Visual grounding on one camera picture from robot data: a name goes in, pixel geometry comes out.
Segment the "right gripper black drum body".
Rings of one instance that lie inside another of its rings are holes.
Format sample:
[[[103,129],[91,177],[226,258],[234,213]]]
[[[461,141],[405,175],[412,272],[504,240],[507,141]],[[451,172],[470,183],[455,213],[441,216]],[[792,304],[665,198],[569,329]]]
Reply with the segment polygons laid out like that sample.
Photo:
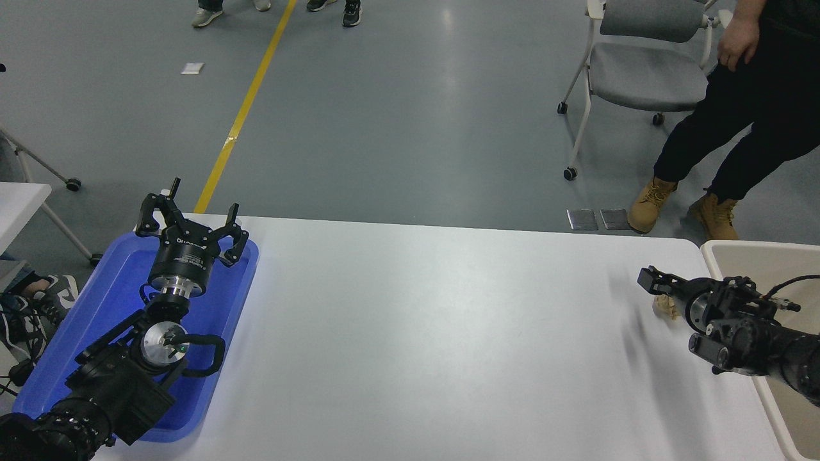
[[[684,284],[684,316],[689,326],[709,336],[710,324],[732,319],[732,313],[723,306],[727,289],[726,280],[696,278],[687,281]]]

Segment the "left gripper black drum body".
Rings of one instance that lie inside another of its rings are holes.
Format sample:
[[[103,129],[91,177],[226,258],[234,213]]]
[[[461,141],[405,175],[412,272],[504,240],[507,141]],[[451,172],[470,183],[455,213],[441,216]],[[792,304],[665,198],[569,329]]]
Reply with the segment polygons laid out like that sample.
[[[158,290],[164,280],[178,277],[193,283],[194,291],[205,291],[220,253],[212,232],[193,221],[167,225],[160,233],[160,248],[149,272],[150,285]]]

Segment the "person's hand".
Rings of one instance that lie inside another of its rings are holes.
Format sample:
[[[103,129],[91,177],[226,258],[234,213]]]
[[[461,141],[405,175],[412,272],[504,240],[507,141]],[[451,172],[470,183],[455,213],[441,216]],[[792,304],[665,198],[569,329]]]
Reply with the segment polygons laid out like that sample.
[[[717,60],[729,71],[749,64],[760,39],[760,16],[766,1],[737,1],[717,48]]]

